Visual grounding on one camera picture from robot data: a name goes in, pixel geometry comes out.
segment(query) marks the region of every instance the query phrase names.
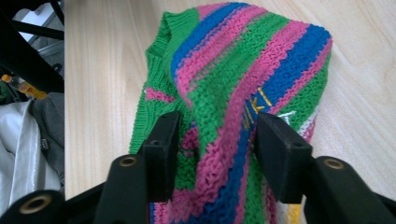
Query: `knit texture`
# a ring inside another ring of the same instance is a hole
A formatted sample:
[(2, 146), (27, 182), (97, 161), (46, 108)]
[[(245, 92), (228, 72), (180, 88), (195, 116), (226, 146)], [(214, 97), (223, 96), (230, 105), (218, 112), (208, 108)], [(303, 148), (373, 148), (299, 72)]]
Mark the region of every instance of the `knit texture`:
[(176, 188), (150, 206), (151, 223), (296, 223), (254, 157), (258, 114), (310, 140), (332, 38), (261, 7), (224, 3), (164, 12), (147, 49), (148, 80), (134, 122), (136, 153), (157, 118), (179, 111)]

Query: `green stripe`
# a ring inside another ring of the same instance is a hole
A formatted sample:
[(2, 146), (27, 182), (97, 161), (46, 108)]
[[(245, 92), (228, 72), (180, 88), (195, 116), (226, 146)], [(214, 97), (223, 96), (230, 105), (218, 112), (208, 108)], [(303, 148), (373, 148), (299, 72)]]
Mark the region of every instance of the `green stripe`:
[[(148, 80), (143, 86), (154, 90), (161, 90), (167, 95), (178, 98), (177, 90), (170, 78), (171, 55), (175, 53), (178, 46), (189, 36), (191, 31), (199, 22), (199, 13), (195, 8), (182, 13), (164, 12), (158, 34), (152, 45), (146, 50), (148, 60)], [(187, 125), (191, 123), (191, 112), (183, 107), (180, 98), (172, 104), (156, 100), (145, 100), (146, 94), (142, 92), (137, 107), (134, 121), (134, 132), (130, 144), (130, 153), (136, 153), (143, 141), (147, 138), (157, 118), (166, 112), (182, 108), (182, 120), (180, 131), (187, 131)]]
[(331, 54), (326, 58), (325, 64), (319, 72), (295, 95), (291, 101), (277, 114), (285, 114), (291, 111), (296, 113), (290, 117), (290, 127), (296, 131), (311, 116), (317, 107), (324, 87), (327, 83), (327, 73)]
[(240, 35), (241, 40), (235, 40), (236, 46), (229, 52), (222, 52), (221, 54), (226, 54), (222, 60), (204, 79), (196, 82), (198, 87), (194, 91), (188, 93), (200, 133), (201, 157), (204, 156), (207, 145), (218, 137), (217, 130), (223, 125), (228, 101), (239, 79), (260, 56), (266, 43), (288, 21), (284, 17), (268, 13), (249, 24), (247, 32)]
[(197, 163), (198, 158), (177, 157), (175, 189), (194, 189)]
[(262, 171), (260, 170), (260, 165), (252, 153), (249, 156), (246, 197), (244, 223), (264, 223)]

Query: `gray cloth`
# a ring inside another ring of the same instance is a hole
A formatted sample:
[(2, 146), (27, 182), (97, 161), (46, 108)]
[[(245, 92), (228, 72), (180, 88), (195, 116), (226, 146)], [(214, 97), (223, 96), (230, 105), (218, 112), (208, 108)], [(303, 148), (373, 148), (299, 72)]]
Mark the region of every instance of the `gray cloth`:
[(0, 105), (0, 216), (31, 192), (61, 188), (40, 150), (40, 131), (28, 111), (31, 103)]
[(64, 94), (52, 92), (44, 100), (32, 102), (30, 112), (46, 139), (48, 149), (42, 148), (49, 166), (58, 174), (64, 189)]

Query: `light wood surface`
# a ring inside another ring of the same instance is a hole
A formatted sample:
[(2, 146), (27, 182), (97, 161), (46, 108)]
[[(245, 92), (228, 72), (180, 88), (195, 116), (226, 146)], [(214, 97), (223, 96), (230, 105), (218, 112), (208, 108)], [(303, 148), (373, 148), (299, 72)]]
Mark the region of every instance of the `light wood surface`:
[[(128, 152), (145, 49), (163, 11), (217, 2), (65, 1), (67, 198), (105, 181), (110, 163)], [(314, 155), (349, 162), (372, 190), (396, 200), (396, 2), (247, 2), (331, 32)]]

